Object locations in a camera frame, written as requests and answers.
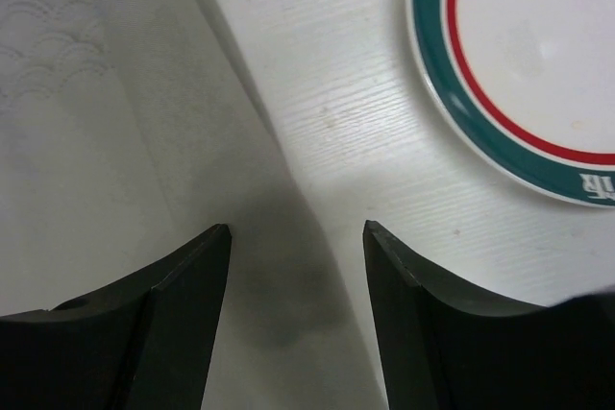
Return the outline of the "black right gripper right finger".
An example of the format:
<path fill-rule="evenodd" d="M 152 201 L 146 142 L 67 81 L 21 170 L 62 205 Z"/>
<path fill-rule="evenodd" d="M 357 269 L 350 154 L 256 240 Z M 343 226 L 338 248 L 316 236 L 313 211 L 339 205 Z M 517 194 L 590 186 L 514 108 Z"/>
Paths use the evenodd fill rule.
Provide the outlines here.
<path fill-rule="evenodd" d="M 380 223 L 363 229 L 392 409 L 610 409 L 614 293 L 544 307 L 486 290 Z"/>

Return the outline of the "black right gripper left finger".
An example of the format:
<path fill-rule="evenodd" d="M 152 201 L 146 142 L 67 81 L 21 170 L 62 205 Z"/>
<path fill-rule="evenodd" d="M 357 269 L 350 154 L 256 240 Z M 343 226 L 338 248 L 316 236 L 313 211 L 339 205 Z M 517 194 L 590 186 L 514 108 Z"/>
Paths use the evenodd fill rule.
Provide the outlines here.
<path fill-rule="evenodd" d="M 2 408 L 201 408 L 231 248 L 215 225 L 100 289 L 2 317 Z"/>

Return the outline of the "white plate green rim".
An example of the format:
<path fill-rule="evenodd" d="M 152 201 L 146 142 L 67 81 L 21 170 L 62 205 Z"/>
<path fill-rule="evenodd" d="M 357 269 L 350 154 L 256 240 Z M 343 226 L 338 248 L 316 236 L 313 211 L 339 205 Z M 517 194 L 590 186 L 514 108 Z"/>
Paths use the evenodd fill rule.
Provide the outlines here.
<path fill-rule="evenodd" d="M 412 54 L 454 132 L 522 185 L 614 205 L 614 0 L 406 0 Z"/>

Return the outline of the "grey cloth placemat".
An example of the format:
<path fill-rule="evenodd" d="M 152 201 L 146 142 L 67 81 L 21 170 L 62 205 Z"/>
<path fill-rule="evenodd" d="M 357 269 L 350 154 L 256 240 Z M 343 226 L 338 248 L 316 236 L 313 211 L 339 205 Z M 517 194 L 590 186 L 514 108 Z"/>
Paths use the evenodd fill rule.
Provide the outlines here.
<path fill-rule="evenodd" d="M 1 0 L 1 310 L 49 308 L 216 223 L 203 405 L 380 409 L 324 232 L 201 0 Z"/>

